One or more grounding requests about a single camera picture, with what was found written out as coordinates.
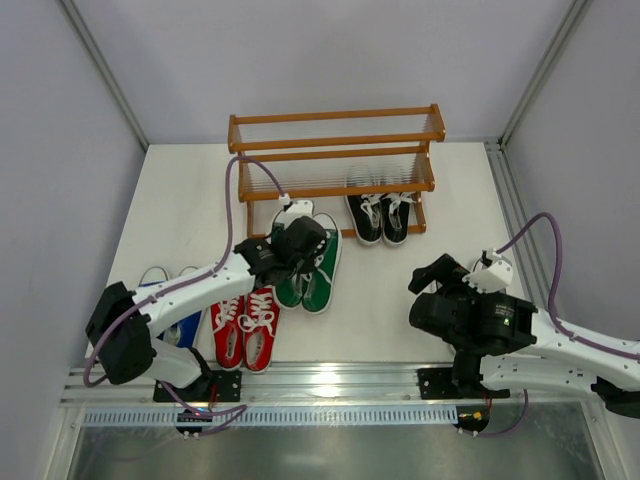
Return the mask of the green sneaker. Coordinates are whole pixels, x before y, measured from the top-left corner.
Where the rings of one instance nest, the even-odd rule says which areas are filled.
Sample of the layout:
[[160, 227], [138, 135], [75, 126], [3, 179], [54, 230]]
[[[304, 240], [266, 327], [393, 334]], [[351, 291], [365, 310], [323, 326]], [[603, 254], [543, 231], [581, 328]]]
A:
[[325, 243], [322, 252], [314, 260], [315, 270], [302, 276], [306, 282], [302, 306], [308, 313], [321, 314], [328, 309], [332, 300], [343, 237], [329, 214], [318, 213], [313, 219], [324, 228]]
[[[271, 239], [275, 240], [285, 229], [284, 213], [278, 212], [272, 221]], [[304, 295], [309, 288], [309, 276], [296, 274], [275, 287], [275, 299], [283, 309], [294, 309], [302, 304]]]

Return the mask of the black sneaker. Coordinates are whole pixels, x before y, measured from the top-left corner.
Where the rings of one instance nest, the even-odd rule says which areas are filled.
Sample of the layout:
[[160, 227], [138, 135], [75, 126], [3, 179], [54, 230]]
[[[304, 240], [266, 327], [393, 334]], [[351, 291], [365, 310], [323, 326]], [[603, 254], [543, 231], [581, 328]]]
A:
[[409, 215], [414, 192], [383, 193], [381, 198], [383, 239], [393, 247], [402, 245], [409, 234]]
[[355, 228], [358, 241], [373, 246], [382, 237], [382, 193], [351, 194], [345, 202]]

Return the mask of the grey sneaker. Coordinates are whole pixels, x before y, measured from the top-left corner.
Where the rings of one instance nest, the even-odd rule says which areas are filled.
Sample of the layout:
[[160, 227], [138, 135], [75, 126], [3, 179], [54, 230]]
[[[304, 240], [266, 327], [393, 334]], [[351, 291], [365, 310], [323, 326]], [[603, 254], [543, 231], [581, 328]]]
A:
[[501, 264], [501, 262], [501, 258], [481, 257], [476, 260], [471, 272], [479, 273], [485, 270], [489, 270], [490, 272], [495, 273], [499, 270], [499, 265]]

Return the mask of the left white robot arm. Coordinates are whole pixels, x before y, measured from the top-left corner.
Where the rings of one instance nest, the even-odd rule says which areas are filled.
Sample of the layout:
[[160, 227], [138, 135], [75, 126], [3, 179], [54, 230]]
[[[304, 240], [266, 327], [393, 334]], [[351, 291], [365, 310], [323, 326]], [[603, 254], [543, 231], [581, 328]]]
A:
[[190, 314], [311, 271], [327, 244], [326, 230], [302, 216], [268, 239], [247, 238], [227, 248], [220, 260], [191, 274], [137, 290], [123, 282], [106, 287], [85, 329], [92, 352], [84, 384], [97, 386], [88, 375], [100, 365], [112, 385], [145, 377], [166, 390], [204, 393], [215, 375], [203, 356], [160, 335]]

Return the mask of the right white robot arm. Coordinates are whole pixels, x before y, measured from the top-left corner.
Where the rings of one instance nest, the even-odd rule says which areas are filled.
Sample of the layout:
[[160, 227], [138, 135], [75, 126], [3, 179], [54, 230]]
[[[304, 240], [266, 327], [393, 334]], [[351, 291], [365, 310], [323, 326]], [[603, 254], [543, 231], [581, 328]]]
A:
[[554, 321], [549, 311], [507, 293], [514, 273], [492, 250], [474, 271], [448, 254], [413, 271], [410, 325], [454, 351], [451, 366], [420, 371], [422, 397], [555, 391], [595, 396], [609, 412], [638, 418], [638, 343]]

